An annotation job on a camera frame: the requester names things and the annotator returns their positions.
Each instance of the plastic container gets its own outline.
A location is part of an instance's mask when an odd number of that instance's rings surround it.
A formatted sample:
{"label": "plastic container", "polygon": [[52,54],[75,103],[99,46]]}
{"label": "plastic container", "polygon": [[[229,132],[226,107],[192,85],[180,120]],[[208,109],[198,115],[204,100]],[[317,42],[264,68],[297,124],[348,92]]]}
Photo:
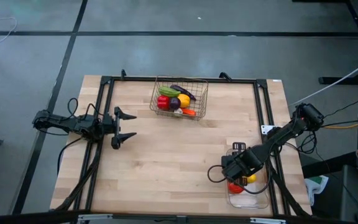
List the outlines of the plastic container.
{"label": "plastic container", "polygon": [[[232,155],[236,150],[229,149],[226,153],[227,156]],[[262,189],[266,185],[266,170],[265,168],[256,172],[257,179],[251,184],[247,184],[245,188],[251,192],[256,192]],[[254,195],[249,194],[246,191],[243,191],[239,194],[232,194],[229,192],[229,189],[226,187],[226,197],[229,204],[235,208],[267,208],[269,205],[269,198],[267,196],[266,189],[264,192]]]}

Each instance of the metal basket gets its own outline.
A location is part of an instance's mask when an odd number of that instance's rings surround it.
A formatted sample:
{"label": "metal basket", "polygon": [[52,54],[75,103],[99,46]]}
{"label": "metal basket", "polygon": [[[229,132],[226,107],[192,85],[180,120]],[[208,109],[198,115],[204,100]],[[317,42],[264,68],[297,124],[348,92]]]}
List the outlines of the metal basket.
{"label": "metal basket", "polygon": [[[191,94],[195,96],[196,101],[190,100],[190,105],[187,109],[194,110],[196,112],[195,116],[187,114],[176,114],[173,110],[166,111],[161,110],[157,107],[157,98],[161,95],[158,89],[161,86],[170,87],[171,85],[178,85]],[[172,76],[157,76],[155,78],[155,84],[152,94],[152,99],[150,101],[150,109],[154,111],[157,115],[171,116],[177,118],[186,118],[200,120],[205,116],[206,113],[206,100],[208,96],[208,82],[206,80],[201,80],[197,78],[182,78],[182,77],[172,77]]]}

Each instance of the orange object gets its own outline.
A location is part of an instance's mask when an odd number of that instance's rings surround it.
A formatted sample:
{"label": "orange object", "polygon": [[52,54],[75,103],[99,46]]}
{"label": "orange object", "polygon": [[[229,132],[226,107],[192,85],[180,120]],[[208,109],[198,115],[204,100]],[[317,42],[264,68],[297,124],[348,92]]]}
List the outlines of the orange object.
{"label": "orange object", "polygon": [[193,110],[189,110],[189,109],[181,109],[181,110],[182,110],[183,114],[196,116],[196,112]]}
{"label": "orange object", "polygon": [[230,191],[230,193],[232,194],[239,194],[241,193],[244,189],[234,183],[227,183],[227,187]]}

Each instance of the purple eggplant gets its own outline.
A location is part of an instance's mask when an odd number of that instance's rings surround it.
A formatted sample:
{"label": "purple eggplant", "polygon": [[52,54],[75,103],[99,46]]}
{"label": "purple eggplant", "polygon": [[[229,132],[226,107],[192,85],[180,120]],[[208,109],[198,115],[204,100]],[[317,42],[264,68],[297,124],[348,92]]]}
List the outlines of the purple eggplant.
{"label": "purple eggplant", "polygon": [[190,97],[190,99],[192,99],[192,100],[196,100],[196,98],[193,96],[193,94],[191,94],[189,91],[185,90],[184,88],[182,88],[178,85],[171,85],[171,88],[173,88],[176,91],[179,91],[180,93],[182,93],[184,95],[188,95]]}
{"label": "purple eggplant", "polygon": [[177,110],[180,107],[180,100],[177,97],[171,97],[169,99],[169,108],[172,110]]}

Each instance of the wooden table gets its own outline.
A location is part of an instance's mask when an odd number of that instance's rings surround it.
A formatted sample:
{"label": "wooden table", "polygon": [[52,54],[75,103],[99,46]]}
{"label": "wooden table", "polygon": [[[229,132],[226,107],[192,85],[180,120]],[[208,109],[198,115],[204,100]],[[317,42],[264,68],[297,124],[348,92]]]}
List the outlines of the wooden table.
{"label": "wooden table", "polygon": [[[84,77],[76,115],[84,114],[88,103],[95,103],[100,79],[97,75]],[[275,124],[284,125],[290,116],[283,85],[280,80],[267,80],[267,84]],[[154,82],[114,83],[110,111],[119,106],[123,112],[137,116],[121,122],[122,133],[137,132],[137,135],[122,144],[120,150],[112,149],[111,136],[104,138],[91,211],[272,216],[270,205],[263,209],[232,207],[226,200],[226,184],[214,184],[206,176],[208,168],[220,164],[221,156],[234,141],[246,142],[248,146],[261,143],[252,85],[210,83],[206,116],[200,121],[157,116],[149,109],[153,86]],[[102,102],[106,101],[106,94],[103,96]],[[70,134],[68,142],[76,138],[77,135]],[[66,149],[51,208],[59,206],[77,184],[85,147],[86,141],[79,141]],[[284,146],[281,158],[289,191],[311,213],[298,152]],[[260,173],[263,179],[265,171]],[[211,177],[222,176],[217,170]],[[87,192],[88,186],[83,191],[80,208],[85,207]],[[277,186],[275,192],[279,211],[283,213]]]}

